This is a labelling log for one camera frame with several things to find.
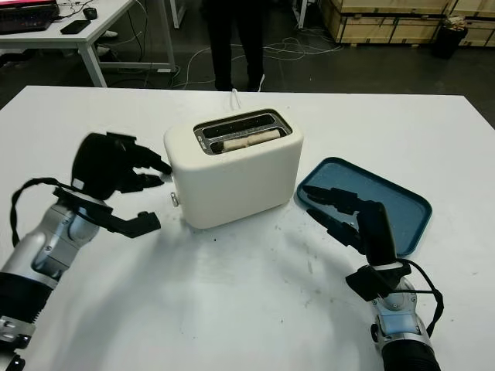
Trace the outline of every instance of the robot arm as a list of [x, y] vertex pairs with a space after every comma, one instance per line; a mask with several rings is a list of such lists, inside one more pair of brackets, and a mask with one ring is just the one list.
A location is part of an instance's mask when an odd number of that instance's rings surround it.
[[[72, 169], [72, 186], [55, 179], [33, 179], [12, 197], [12, 242], [15, 249], [0, 270], [0, 370], [22, 370], [25, 362], [16, 353], [24, 349], [35, 331], [34, 321], [45, 307], [63, 273], [79, 249], [100, 227], [127, 237], [138, 237], [160, 228], [154, 213], [139, 213], [133, 220], [112, 216], [104, 200], [116, 190], [137, 192], [160, 186], [157, 175], [138, 175], [133, 168], [154, 168], [165, 175], [172, 169], [153, 151], [119, 134], [89, 134], [80, 146]], [[15, 231], [15, 204], [23, 189], [36, 184], [56, 186], [58, 201], [41, 223], [19, 240]]]
[[[351, 245], [366, 255], [368, 264], [346, 277], [346, 282], [365, 301], [371, 301], [376, 323], [371, 336], [377, 343], [386, 371], [439, 371], [430, 336], [443, 311], [442, 294], [433, 286], [426, 273], [414, 262], [398, 259], [394, 238], [382, 203], [363, 201], [356, 193], [342, 189], [322, 189], [305, 186], [308, 198], [316, 203], [334, 206], [348, 215], [356, 214], [359, 230], [341, 223], [317, 209], [308, 214], [327, 228], [329, 235]], [[405, 278], [416, 267], [430, 284], [430, 291], [416, 291]], [[438, 306], [433, 322], [425, 328], [416, 314], [417, 293], [435, 295]]]

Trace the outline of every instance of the gray floor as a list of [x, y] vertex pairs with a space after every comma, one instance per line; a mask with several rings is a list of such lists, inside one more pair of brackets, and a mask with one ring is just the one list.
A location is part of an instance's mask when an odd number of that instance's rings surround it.
[[[286, 37], [295, 37], [302, 44], [313, 48], [332, 49], [336, 45], [320, 37], [321, 32], [297, 32], [290, 9], [271, 7], [267, 9], [265, 44], [280, 43]], [[135, 29], [144, 23], [139, 8], [132, 9]], [[144, 60], [164, 60], [160, 51], [162, 42], [150, 9], [150, 24]], [[312, 27], [321, 26], [318, 20]], [[118, 43], [132, 37], [127, 17], [123, 17], [112, 29], [119, 31]], [[105, 78], [113, 87], [143, 87], [169, 89], [171, 83], [186, 80], [186, 69], [191, 56], [208, 47], [206, 25], [200, 15], [198, 4], [189, 4], [189, 10], [179, 31], [172, 32], [177, 63], [181, 72], [172, 82], [167, 73], [105, 72]], [[238, 43], [234, 35], [233, 43]], [[135, 42], [115, 46], [122, 60], [135, 60], [138, 47]], [[234, 56], [242, 54], [234, 48]], [[317, 92], [317, 93], [388, 93], [388, 94], [460, 94], [465, 95], [476, 109], [495, 127], [495, 51], [493, 49], [460, 49], [450, 60], [439, 60], [430, 55], [429, 49], [409, 46], [359, 46], [345, 47], [338, 52], [319, 55], [296, 53], [266, 53], [267, 79], [264, 91]], [[187, 89], [212, 90], [212, 83], [191, 82], [213, 79], [209, 51], [197, 55], [190, 64]], [[247, 83], [245, 60], [233, 62], [233, 81], [242, 90]], [[10, 63], [0, 68], [0, 107], [9, 102], [25, 85], [91, 86], [80, 57], [62, 56], [59, 51], [39, 52], [31, 60]]]

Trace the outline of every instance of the wooden pallet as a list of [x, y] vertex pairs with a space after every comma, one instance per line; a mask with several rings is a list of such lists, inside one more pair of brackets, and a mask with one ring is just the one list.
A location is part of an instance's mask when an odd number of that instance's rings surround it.
[[480, 21], [467, 19], [468, 33], [461, 46], [495, 47], [495, 20]]
[[322, 0], [321, 9], [326, 27], [338, 43], [430, 43], [440, 25], [440, 18], [343, 15], [330, 0]]
[[332, 0], [343, 14], [396, 13], [441, 15], [452, 0]]
[[495, 18], [495, 0], [452, 0], [447, 14]]

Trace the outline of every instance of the plastic tray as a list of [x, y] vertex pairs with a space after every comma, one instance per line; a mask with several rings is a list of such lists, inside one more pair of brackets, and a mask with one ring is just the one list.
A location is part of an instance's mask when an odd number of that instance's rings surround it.
[[309, 200], [303, 186], [345, 189], [357, 193], [362, 200], [382, 202], [387, 209], [398, 256], [409, 255], [415, 250], [432, 215], [432, 206], [423, 197], [337, 157], [326, 158], [316, 166], [299, 184], [297, 196], [305, 206], [357, 228], [355, 216], [338, 213], [332, 206]]

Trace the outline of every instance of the white table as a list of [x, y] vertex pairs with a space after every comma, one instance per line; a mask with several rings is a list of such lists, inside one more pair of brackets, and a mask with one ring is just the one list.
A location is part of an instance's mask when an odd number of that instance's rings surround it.
[[[298, 182], [338, 156], [424, 196], [433, 216], [412, 259], [445, 296], [432, 338], [444, 370], [492, 370], [495, 131], [463, 97], [239, 93], [306, 136]], [[0, 111], [0, 256], [12, 251], [10, 196], [25, 180], [67, 182], [88, 131], [135, 134], [165, 155], [174, 124], [230, 114], [230, 93], [27, 87]], [[24, 235], [55, 201], [19, 203]], [[155, 210], [158, 232], [102, 230], [79, 253], [37, 322], [27, 370], [382, 369], [370, 306], [344, 277], [364, 257], [326, 235], [294, 201], [211, 230], [181, 220], [172, 183], [109, 199], [116, 215]], [[418, 275], [411, 280], [424, 288]], [[434, 301], [419, 298], [429, 322]]]
[[[94, 48], [94, 42], [108, 28], [127, 12], [135, 0], [94, 0], [88, 6], [95, 7], [98, 18], [76, 35], [62, 35], [60, 30], [74, 20], [85, 19], [82, 12], [54, 22], [47, 30], [39, 32], [25, 32], [11, 35], [0, 35], [0, 48], [20, 49], [79, 49], [87, 72], [96, 87], [106, 87], [101, 68], [155, 68], [164, 71], [175, 71], [176, 65], [173, 55], [172, 39], [169, 31], [169, 21], [164, 0], [158, 0], [162, 34], [165, 37], [167, 63], [129, 63], [129, 62], [100, 62]], [[69, 6], [60, 6], [60, 14], [68, 15], [72, 11]]]

